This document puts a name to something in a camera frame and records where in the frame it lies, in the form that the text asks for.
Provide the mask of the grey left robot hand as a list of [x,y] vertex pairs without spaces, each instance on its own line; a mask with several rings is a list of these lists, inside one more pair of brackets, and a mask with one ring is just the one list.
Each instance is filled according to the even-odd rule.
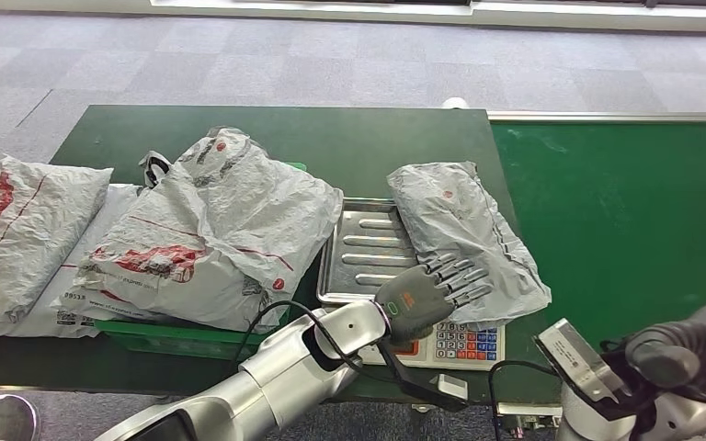
[[388,341],[400,345],[426,337],[435,324],[492,291],[486,267],[443,254],[382,285],[374,302],[387,318]]

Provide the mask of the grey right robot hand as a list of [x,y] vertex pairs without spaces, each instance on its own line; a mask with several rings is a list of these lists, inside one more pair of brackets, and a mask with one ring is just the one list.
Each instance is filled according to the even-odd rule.
[[706,306],[689,318],[651,325],[625,346],[630,367],[661,390],[706,401]]

